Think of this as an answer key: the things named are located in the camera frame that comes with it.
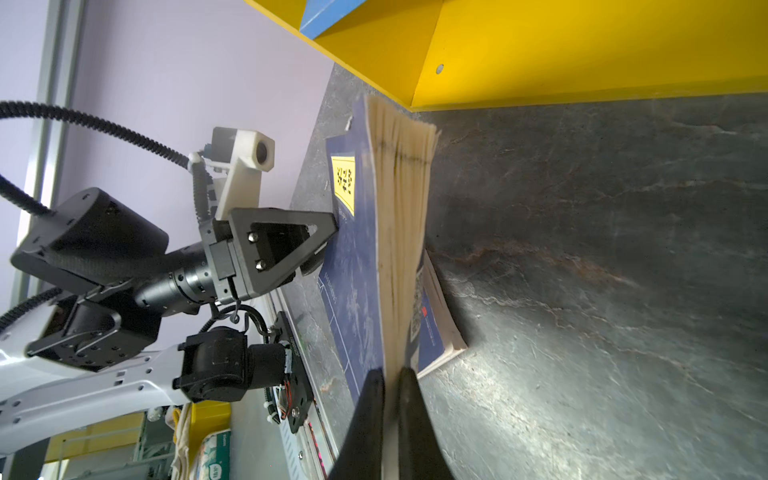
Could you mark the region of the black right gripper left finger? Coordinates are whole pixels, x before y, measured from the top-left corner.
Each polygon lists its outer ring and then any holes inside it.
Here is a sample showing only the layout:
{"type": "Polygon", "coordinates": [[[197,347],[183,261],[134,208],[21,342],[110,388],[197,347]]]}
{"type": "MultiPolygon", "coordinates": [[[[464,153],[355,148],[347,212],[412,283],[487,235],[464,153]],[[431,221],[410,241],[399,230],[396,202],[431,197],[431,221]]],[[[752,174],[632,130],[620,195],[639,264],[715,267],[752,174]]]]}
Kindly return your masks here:
{"type": "Polygon", "coordinates": [[[382,478],[384,400],[383,371],[370,370],[342,448],[328,476],[330,480],[382,478]]]}

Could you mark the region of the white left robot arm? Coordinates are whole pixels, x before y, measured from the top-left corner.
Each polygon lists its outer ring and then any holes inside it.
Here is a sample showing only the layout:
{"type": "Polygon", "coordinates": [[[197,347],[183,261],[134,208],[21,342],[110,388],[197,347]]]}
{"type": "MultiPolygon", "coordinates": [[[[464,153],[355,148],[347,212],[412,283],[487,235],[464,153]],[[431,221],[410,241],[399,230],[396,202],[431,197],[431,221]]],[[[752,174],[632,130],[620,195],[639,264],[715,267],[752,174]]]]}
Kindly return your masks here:
{"type": "Polygon", "coordinates": [[[322,262],[337,232],[327,212],[262,208],[257,187],[274,144],[218,129],[229,151],[216,187],[199,154],[66,107],[5,101],[5,119],[78,125],[188,171],[200,239],[170,251],[159,227],[101,189],[48,207],[8,180],[1,195],[32,216],[12,265],[48,284],[1,318],[1,452],[153,407],[236,402],[300,367],[252,302],[322,262]]]}

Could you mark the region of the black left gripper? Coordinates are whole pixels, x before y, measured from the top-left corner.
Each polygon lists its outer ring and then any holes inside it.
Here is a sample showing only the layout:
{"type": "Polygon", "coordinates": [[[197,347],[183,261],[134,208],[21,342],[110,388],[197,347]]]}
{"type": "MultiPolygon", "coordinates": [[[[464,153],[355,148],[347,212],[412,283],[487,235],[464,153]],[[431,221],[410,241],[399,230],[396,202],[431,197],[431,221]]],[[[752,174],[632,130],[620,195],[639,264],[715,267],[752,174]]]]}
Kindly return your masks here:
{"type": "Polygon", "coordinates": [[[319,268],[337,231],[330,212],[234,209],[204,223],[202,240],[179,251],[181,266],[139,284],[134,300],[153,314],[192,315],[263,296],[319,268]]]}

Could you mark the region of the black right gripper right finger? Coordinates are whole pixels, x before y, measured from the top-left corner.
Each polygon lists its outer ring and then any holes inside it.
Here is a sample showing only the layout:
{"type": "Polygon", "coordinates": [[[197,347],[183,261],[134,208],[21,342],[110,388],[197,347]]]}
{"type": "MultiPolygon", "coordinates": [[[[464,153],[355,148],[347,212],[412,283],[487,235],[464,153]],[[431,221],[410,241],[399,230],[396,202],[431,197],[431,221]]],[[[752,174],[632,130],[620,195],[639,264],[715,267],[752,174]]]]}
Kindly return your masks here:
{"type": "Polygon", "coordinates": [[[403,368],[398,377],[397,412],[399,478],[453,480],[411,368],[403,368]]]}

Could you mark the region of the dark blue booklet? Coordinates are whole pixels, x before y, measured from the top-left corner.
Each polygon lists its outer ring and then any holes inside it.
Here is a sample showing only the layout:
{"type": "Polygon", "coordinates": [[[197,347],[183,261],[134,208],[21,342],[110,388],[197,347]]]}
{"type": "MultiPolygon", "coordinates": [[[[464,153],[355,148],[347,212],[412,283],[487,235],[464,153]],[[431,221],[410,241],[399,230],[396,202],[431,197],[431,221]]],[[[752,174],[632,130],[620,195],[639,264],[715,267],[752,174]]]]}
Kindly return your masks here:
{"type": "Polygon", "coordinates": [[[318,287],[355,407],[367,373],[384,374],[381,479],[400,479],[401,370],[419,383],[467,348],[425,249],[438,139],[433,124],[366,95],[326,142],[338,231],[318,287]]]}

